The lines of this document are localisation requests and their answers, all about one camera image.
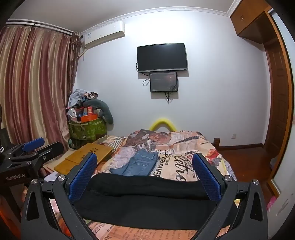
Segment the blue textured pad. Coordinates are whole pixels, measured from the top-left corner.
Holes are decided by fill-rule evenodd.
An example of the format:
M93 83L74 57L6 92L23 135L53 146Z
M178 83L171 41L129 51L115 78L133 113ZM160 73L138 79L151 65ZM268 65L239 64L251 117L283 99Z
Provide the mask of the blue textured pad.
M93 153L90 155L84 166L76 174L75 178L70 184L69 200L73 203L82 196L94 170L97 166L97 157Z
M44 139L40 137L33 141L25 143L24 146L22 147L22 150L28 153L35 150L36 148L42 147L44 143L45 143Z
M220 185L204 164L203 160L197 154L193 156L193 168L197 173L209 199L212 201L219 201L221 199Z

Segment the yellow curved object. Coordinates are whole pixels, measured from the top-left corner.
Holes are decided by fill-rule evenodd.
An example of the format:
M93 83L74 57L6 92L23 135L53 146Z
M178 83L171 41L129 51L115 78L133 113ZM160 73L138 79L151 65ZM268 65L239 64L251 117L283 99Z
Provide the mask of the yellow curved object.
M151 131L155 131L155 129L160 125L160 124L165 124L170 132L176 132L176 128L175 126L173 125L173 123L167 119L167 118L159 118L157 121L155 121L152 126L150 127L150 130Z

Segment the air conditioner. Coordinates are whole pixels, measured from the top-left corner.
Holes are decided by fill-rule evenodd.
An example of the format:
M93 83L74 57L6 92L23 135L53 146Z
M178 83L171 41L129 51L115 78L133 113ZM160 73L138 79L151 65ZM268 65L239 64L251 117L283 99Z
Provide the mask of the air conditioner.
M93 32L86 34L85 47L92 48L99 44L121 38L125 36L125 24L118 21L104 27L98 28Z

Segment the folded black trousers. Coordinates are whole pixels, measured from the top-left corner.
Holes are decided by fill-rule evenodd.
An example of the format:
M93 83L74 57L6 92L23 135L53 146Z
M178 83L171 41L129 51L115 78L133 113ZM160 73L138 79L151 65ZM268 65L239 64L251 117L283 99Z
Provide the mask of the folded black trousers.
M216 205L209 200L200 181L110 173L99 173L91 178L81 199L74 203L85 219L167 230L199 230ZM236 213L233 203L223 227L233 222Z

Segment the silver bolt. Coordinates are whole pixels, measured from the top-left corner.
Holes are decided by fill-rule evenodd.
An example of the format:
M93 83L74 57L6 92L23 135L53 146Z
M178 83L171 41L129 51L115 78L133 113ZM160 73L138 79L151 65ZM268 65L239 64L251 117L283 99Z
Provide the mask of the silver bolt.
M63 180L65 180L65 175L60 175L60 176L58 176L57 180L58 180L58 181L63 181Z
M36 184L38 182L38 180L36 178L34 178L32 181L31 181L31 184Z
M257 179L253 179L252 182L253 182L255 185L258 185L258 184L259 184L259 182L258 182Z
M224 176L224 179L228 182L231 182L232 181L232 177L230 175L225 175Z

